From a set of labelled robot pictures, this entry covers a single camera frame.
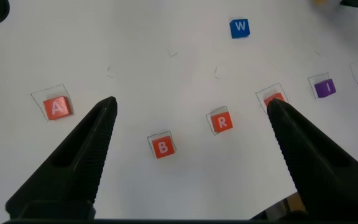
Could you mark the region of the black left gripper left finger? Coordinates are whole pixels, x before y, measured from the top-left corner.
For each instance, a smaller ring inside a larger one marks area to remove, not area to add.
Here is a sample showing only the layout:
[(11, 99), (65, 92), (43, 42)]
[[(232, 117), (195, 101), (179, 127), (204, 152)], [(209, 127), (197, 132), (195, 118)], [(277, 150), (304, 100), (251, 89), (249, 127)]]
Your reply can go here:
[(12, 220), (92, 220), (117, 116), (117, 101), (98, 102), (6, 202)]

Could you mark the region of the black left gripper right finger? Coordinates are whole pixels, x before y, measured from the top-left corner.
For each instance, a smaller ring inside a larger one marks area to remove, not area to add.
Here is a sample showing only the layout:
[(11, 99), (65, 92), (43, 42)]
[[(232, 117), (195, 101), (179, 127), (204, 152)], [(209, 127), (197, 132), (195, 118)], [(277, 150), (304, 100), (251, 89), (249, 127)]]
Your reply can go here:
[(358, 221), (358, 161), (292, 105), (274, 99), (267, 114), (308, 216)]

